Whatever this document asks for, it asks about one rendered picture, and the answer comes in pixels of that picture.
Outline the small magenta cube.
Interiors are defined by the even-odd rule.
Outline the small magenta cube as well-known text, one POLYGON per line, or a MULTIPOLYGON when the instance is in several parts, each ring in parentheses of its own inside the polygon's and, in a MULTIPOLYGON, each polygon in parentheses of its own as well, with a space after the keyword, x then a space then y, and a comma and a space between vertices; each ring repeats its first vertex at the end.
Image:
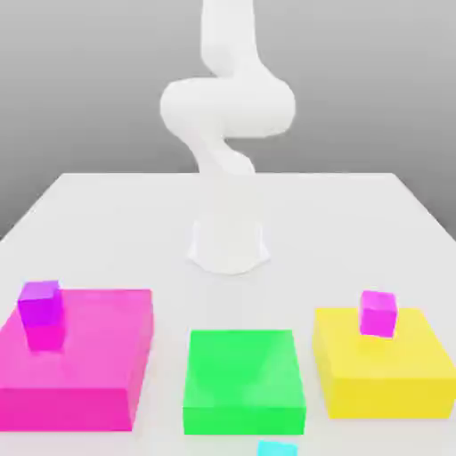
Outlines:
POLYGON ((365 336, 392 338, 398 308, 393 293, 364 290, 359 308, 359 331, 365 336))

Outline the small purple cube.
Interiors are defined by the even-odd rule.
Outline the small purple cube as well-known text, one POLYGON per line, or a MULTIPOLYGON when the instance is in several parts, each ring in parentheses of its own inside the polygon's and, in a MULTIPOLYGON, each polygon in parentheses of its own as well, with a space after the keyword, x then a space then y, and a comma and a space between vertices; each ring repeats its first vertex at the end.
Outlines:
POLYGON ((65 339, 62 293, 58 281, 28 281, 18 309, 32 351, 61 351, 65 339))

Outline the small cyan cube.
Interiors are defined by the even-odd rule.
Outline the small cyan cube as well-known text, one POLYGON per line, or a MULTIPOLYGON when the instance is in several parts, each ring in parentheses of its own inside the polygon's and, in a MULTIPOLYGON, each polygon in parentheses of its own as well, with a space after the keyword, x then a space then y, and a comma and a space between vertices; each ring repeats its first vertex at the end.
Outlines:
POLYGON ((259 441, 256 456, 297 456, 297 446, 284 442, 259 441))

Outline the large green box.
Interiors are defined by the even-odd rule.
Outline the large green box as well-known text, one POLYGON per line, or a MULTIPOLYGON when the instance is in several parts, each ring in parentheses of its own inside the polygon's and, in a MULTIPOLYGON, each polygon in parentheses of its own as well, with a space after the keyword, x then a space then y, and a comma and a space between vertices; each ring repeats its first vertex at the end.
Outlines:
POLYGON ((300 436, 306 403, 291 330, 193 330, 183 432, 300 436))

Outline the large pink box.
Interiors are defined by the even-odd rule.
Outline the large pink box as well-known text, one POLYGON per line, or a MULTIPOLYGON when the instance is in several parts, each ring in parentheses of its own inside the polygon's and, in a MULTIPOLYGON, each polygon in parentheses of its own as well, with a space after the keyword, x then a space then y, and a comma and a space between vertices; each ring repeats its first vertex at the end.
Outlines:
POLYGON ((0 328, 0 432, 130 432, 153 335, 148 289, 65 289, 61 346, 0 328))

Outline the large yellow box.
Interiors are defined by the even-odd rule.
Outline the large yellow box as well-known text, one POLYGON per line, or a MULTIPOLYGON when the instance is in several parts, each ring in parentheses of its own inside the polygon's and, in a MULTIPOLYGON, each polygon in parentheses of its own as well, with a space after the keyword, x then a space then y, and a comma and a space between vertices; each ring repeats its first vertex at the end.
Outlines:
POLYGON ((425 315, 399 312, 392 338, 364 336, 353 307, 318 308, 313 354, 332 419, 447 419, 456 366, 425 315))

